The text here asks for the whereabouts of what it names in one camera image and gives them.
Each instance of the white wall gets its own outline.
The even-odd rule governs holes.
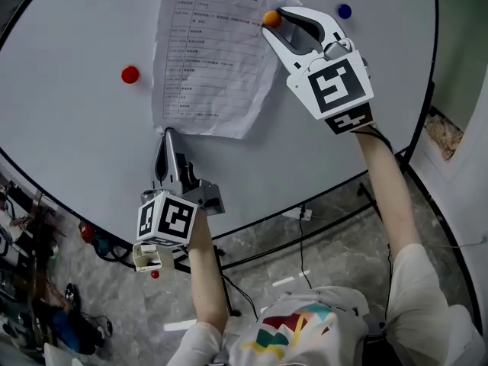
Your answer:
[[[452,159],[444,162],[424,131],[411,166],[444,214],[458,244],[479,242],[488,236],[488,75]],[[461,251],[473,280],[488,345],[488,243]]]
[[[432,103],[465,130],[488,62],[488,1],[438,0],[438,52]]]

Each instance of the white t-shirt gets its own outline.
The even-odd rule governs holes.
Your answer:
[[[225,361],[231,366],[359,365],[368,313],[364,295],[346,287],[285,294],[230,346]],[[394,262],[386,328],[416,364],[445,359],[448,305],[419,244],[404,248]],[[212,325],[196,323],[168,365],[204,366],[214,361],[221,345],[222,335]]]
[[[13,242],[16,242],[24,230],[20,226],[10,226],[12,219],[5,210],[0,210],[0,226],[10,234]]]

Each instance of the white round table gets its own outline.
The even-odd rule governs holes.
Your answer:
[[[334,15],[371,68],[371,102],[396,151],[411,142],[435,45],[435,0],[301,0]],[[27,0],[0,42],[0,146],[36,186],[133,243],[158,137],[150,86],[160,0]],[[352,17],[337,17],[347,3]],[[134,64],[141,79],[120,80]],[[195,175],[220,186],[214,236],[335,187],[365,170],[353,134],[335,136],[282,72],[244,140],[187,136]]]

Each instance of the person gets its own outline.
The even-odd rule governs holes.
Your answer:
[[[368,302],[362,293],[327,286],[283,294],[256,324],[222,348],[226,301],[201,211],[188,246],[197,322],[185,333],[169,366],[442,364],[451,329],[448,303],[421,245],[405,179],[387,145],[368,135],[367,127],[360,131],[356,136],[393,259],[386,325],[380,334],[369,333],[364,319]]]
[[[92,355],[95,353],[95,347],[103,347],[103,331],[95,329],[84,319],[50,281],[47,281],[47,289],[58,305],[49,305],[45,300],[33,300],[32,309],[39,321],[47,324],[56,337],[74,352]]]
[[[8,215],[6,208],[7,197],[3,192],[0,192],[0,226],[10,234],[12,242],[16,242],[21,238],[22,233],[30,223],[31,218],[26,216],[13,220]]]

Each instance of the gray floor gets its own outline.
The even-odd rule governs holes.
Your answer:
[[[366,204],[358,197],[359,182],[369,186],[368,177],[353,181],[307,204],[315,216],[303,223],[309,233]],[[408,180],[414,214],[422,241],[446,245],[448,241],[429,205]],[[64,213],[60,256],[50,269],[53,282],[62,290],[69,282],[78,285],[82,309],[93,316],[106,315],[114,334],[103,352],[81,357],[92,364],[165,364],[178,347],[185,331],[168,332],[164,324],[195,318],[191,305],[190,278],[177,271],[172,280],[154,280],[120,264],[99,259],[91,246],[81,240],[77,219]],[[264,252],[300,235],[297,220],[282,216],[260,223],[215,243],[226,252],[223,264]],[[471,311],[470,299],[453,252],[427,247],[438,272],[441,288],[450,304],[460,303]],[[388,294],[387,243],[382,223],[373,209],[351,218],[303,243],[303,269],[314,287],[334,284],[360,290],[368,299],[371,313],[384,314]],[[225,274],[254,300],[256,309],[267,307],[280,293],[306,288],[300,273],[298,245],[231,268]],[[254,317],[249,304],[230,289],[233,306],[242,312],[230,318],[227,331],[239,333]]]

